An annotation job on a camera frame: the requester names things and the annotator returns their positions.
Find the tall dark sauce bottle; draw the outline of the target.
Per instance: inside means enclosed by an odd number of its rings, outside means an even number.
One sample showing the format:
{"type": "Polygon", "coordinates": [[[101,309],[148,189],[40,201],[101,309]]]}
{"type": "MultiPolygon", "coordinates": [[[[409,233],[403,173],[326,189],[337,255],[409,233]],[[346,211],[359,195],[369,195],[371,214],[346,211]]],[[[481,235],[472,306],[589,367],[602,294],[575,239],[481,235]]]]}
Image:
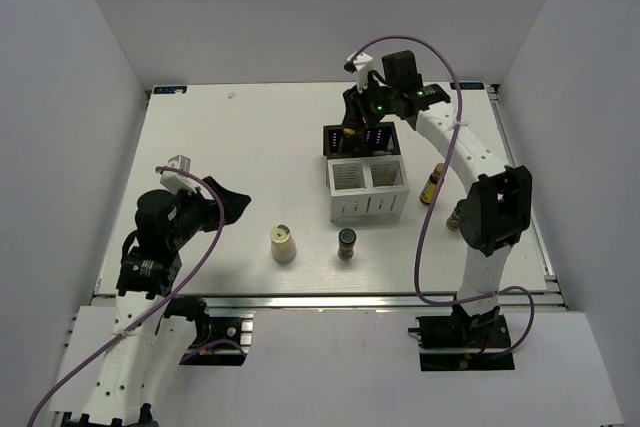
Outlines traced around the tall dark sauce bottle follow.
{"type": "Polygon", "coordinates": [[[353,155],[358,148],[358,132],[350,128],[343,128],[338,153],[343,156],[353,155]]]}

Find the brown bottle gold cap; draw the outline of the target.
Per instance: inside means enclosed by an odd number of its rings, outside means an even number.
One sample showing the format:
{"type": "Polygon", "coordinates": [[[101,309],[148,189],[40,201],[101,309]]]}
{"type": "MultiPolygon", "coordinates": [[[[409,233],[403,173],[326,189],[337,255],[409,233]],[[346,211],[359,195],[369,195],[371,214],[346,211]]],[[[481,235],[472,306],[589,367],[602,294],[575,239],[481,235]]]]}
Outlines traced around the brown bottle gold cap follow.
{"type": "Polygon", "coordinates": [[[429,175],[424,187],[422,188],[419,199],[424,205],[430,205],[433,202],[438,182],[444,169],[443,163],[438,163],[429,175]]]}

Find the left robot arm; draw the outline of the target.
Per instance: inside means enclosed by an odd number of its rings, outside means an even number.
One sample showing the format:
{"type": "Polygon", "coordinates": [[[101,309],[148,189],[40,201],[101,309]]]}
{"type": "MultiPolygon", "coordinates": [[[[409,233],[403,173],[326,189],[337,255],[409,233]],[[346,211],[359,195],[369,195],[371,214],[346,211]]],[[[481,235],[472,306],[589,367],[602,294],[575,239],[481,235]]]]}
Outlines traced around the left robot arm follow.
{"type": "Polygon", "coordinates": [[[66,426],[155,426],[154,411],[186,351],[211,334],[206,303],[175,295],[181,249],[198,233],[238,221],[248,195],[174,168],[139,197],[116,283],[110,344],[84,407],[66,426]]]}

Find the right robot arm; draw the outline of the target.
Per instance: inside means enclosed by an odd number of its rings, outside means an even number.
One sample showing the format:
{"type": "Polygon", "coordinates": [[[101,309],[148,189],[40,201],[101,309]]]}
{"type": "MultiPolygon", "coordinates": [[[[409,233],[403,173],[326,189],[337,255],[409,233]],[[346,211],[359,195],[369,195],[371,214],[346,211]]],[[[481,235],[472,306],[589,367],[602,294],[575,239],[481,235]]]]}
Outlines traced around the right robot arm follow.
{"type": "Polygon", "coordinates": [[[463,123],[461,109],[438,84],[427,85],[414,54],[383,57],[377,73],[365,53],[348,57],[357,81],[344,95],[342,122],[349,134],[395,115],[443,156],[461,181],[459,231],[467,244],[465,270],[446,318],[424,319],[418,334],[426,348],[482,348],[499,320],[498,292],[506,260],[531,222],[532,176],[494,154],[463,123]]]}

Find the black metal organizer rack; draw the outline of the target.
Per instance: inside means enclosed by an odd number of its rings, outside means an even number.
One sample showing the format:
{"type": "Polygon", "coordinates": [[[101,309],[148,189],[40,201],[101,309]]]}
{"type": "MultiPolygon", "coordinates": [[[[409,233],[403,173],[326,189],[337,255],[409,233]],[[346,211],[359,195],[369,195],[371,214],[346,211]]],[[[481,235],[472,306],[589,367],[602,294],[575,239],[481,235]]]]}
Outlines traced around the black metal organizer rack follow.
{"type": "Polygon", "coordinates": [[[323,155],[327,160],[401,154],[393,122],[381,122],[359,131],[357,151],[348,156],[338,153],[342,129],[340,125],[326,125],[323,127],[323,155]]]}

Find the white squeeze bottle yellow cap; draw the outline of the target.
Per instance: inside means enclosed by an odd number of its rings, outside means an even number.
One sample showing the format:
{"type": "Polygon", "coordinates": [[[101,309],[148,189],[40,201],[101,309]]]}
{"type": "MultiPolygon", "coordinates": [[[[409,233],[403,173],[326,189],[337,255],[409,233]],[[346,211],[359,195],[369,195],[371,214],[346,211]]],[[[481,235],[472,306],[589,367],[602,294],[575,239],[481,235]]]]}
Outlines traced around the white squeeze bottle yellow cap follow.
{"type": "Polygon", "coordinates": [[[273,259],[285,264],[292,261],[297,254],[297,247],[291,230],[284,224],[274,226],[270,231],[271,254],[273,259]]]}

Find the white metal organizer rack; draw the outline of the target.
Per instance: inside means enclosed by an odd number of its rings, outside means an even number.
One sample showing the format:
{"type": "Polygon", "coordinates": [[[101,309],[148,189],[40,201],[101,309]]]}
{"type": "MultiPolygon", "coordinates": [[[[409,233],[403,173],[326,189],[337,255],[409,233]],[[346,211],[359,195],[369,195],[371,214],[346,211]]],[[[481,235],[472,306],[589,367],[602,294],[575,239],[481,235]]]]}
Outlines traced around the white metal organizer rack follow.
{"type": "Polygon", "coordinates": [[[410,193],[401,155],[327,161],[330,221],[400,217],[410,193]]]}

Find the XDOF logo sticker right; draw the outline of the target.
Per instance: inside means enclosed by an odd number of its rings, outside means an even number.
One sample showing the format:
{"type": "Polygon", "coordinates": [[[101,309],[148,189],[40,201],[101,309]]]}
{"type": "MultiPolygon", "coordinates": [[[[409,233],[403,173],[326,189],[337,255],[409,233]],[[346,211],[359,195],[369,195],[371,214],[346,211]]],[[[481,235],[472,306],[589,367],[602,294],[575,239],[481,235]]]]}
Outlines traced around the XDOF logo sticker right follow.
{"type": "Polygon", "coordinates": [[[460,90],[485,90],[485,85],[482,82],[450,82],[450,88],[456,90],[456,86],[460,87],[460,90]]]}

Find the xdof logo sticker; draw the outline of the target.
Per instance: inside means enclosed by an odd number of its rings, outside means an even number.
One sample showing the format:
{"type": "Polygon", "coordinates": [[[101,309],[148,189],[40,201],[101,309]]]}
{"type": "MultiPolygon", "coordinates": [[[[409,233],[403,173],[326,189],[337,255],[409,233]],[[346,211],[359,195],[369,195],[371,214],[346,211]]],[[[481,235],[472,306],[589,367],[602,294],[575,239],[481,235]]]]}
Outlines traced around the xdof logo sticker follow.
{"type": "Polygon", "coordinates": [[[450,82],[450,88],[456,90],[456,86],[460,87],[460,90],[485,90],[485,85],[482,82],[450,82]]]}
{"type": "Polygon", "coordinates": [[[181,95],[187,92],[186,86],[155,86],[153,95],[181,95]]]}

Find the spice jar black lid centre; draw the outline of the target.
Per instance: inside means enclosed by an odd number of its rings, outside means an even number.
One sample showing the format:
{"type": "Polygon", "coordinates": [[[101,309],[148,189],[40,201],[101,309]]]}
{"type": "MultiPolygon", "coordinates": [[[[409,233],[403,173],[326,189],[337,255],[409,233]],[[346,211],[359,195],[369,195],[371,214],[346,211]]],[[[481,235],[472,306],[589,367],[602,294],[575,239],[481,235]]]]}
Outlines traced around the spice jar black lid centre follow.
{"type": "Polygon", "coordinates": [[[350,260],[354,254],[357,240],[356,232],[351,228],[343,228],[338,233],[338,256],[342,260],[350,260]]]}

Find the spice jar black lid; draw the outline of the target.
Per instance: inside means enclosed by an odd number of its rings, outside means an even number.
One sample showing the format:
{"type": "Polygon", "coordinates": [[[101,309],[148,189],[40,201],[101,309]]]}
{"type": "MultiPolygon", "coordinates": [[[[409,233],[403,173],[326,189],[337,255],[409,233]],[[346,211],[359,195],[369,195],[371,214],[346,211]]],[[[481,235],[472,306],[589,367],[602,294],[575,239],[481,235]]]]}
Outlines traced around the spice jar black lid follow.
{"type": "Polygon", "coordinates": [[[354,254],[357,240],[356,232],[351,228],[343,228],[338,233],[338,256],[342,260],[350,260],[354,254]]]}
{"type": "Polygon", "coordinates": [[[459,200],[446,220],[446,227],[451,232],[456,232],[459,230],[460,216],[461,216],[463,204],[464,204],[464,201],[459,200]]]}

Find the XDOF logo sticker left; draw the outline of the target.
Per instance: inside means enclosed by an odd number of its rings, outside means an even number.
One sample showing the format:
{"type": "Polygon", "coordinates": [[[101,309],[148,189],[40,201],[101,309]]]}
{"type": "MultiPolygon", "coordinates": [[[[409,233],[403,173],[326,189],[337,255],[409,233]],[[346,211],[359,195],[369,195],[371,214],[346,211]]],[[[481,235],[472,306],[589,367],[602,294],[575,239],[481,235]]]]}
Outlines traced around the XDOF logo sticker left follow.
{"type": "Polygon", "coordinates": [[[186,86],[155,86],[153,95],[181,95],[187,92],[186,86]]]}

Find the spice jar black lid right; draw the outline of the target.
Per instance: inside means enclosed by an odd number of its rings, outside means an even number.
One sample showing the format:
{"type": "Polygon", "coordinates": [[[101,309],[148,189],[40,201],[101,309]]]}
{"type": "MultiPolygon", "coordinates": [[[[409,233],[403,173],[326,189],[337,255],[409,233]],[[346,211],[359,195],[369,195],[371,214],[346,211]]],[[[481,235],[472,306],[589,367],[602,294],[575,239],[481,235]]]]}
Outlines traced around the spice jar black lid right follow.
{"type": "Polygon", "coordinates": [[[451,232],[456,232],[459,230],[460,216],[461,216],[463,204],[464,204],[464,201],[459,200],[446,220],[446,227],[451,232]]]}

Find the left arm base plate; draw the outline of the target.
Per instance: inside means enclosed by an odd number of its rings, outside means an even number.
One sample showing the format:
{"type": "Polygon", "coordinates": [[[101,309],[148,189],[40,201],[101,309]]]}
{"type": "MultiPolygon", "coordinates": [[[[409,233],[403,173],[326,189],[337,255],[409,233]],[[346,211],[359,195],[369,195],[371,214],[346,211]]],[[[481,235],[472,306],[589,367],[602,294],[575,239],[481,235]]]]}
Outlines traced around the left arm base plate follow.
{"type": "Polygon", "coordinates": [[[253,314],[215,312],[209,328],[200,334],[181,360],[181,365],[240,367],[251,345],[253,314]]]}

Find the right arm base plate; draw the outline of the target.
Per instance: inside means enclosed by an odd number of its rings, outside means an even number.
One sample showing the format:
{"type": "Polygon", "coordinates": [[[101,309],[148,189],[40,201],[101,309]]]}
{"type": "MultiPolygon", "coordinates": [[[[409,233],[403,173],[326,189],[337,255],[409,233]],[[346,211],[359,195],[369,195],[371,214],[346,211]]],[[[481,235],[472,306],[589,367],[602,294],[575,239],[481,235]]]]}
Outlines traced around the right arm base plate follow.
{"type": "Polygon", "coordinates": [[[464,335],[451,316],[421,316],[407,333],[418,343],[422,372],[513,371],[511,338],[503,315],[464,335]]]}

